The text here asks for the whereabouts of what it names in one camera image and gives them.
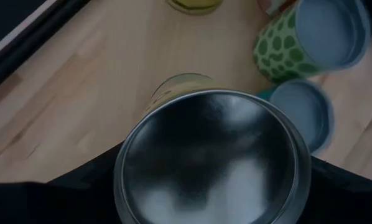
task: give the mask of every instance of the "wooden table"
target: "wooden table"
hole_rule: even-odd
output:
[[[269,87],[251,53],[268,20],[254,0],[196,17],[164,0],[92,0],[0,86],[0,182],[46,182],[118,144],[172,75]],[[315,81],[337,120],[320,158],[372,179],[372,44],[357,66]]]

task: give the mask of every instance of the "green polka dot cup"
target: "green polka dot cup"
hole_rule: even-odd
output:
[[[253,56],[262,75],[280,84],[351,67],[369,39],[359,0],[300,0],[259,32]]]

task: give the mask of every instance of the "wooden surface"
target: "wooden surface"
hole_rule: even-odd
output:
[[[0,182],[46,182],[120,143],[172,75],[269,87],[251,53],[267,22],[252,0],[198,17],[164,0],[92,0],[0,86]],[[357,66],[314,80],[336,116],[320,157],[372,179],[372,44]]]

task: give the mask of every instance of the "lid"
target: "lid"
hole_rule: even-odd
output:
[[[128,136],[114,170],[118,212],[135,223],[269,223],[294,195],[294,147],[252,97],[193,93],[147,115]]]
[[[360,0],[302,0],[296,29],[306,53],[325,69],[356,64],[370,40],[369,17]]]
[[[318,85],[307,80],[285,82],[274,91],[271,103],[293,122],[311,153],[330,144],[333,107]]]

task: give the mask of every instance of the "butcher block countertop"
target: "butcher block countertop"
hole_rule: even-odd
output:
[[[269,21],[254,0],[188,16],[164,0],[92,0],[0,86],[0,182],[47,182],[125,139],[166,78],[202,73],[257,93]],[[335,110],[319,158],[372,179],[372,44],[351,69],[315,77]]]

